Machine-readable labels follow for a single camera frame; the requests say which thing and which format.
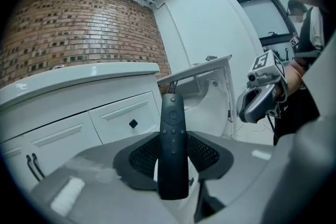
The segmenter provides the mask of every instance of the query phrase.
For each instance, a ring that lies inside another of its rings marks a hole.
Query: circular navigation button
[[[176,120],[177,117],[178,117],[178,113],[176,111],[171,111],[169,113],[169,117],[172,119],[172,120]]]

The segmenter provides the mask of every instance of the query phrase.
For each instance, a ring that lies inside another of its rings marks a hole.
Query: black remote control
[[[162,97],[159,134],[158,193],[163,200],[188,197],[188,155],[183,98]]]

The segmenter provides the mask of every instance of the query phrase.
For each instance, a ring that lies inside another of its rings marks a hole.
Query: cabinet handle
[[[42,176],[42,178],[45,178],[46,176],[44,175],[44,173],[41,171],[39,165],[38,165],[38,160],[37,160],[37,156],[35,153],[32,153],[33,156],[33,163],[35,165],[36,170],[40,173],[40,175]]]
[[[36,178],[36,180],[40,182],[41,180],[38,178],[38,176],[35,174],[35,171],[32,168],[32,159],[30,158],[29,155],[27,155],[26,158],[27,158],[27,165],[28,165],[29,170],[31,171],[33,176]]]

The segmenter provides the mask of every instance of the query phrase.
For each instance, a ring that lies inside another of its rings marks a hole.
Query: brick building
[[[170,74],[152,11],[131,0],[20,0],[0,54],[0,87],[53,66],[156,62]]]

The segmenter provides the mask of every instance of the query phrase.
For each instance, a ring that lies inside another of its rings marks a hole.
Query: white door
[[[21,135],[2,143],[0,149],[4,162],[13,180],[19,188],[29,191],[38,183],[38,180],[34,177],[33,173],[35,173],[37,177],[38,175],[33,167],[30,152],[25,145],[25,139]]]
[[[88,112],[46,125],[24,137],[45,176],[78,153],[101,145]]]
[[[152,92],[89,111],[103,144],[158,131],[160,115]]]

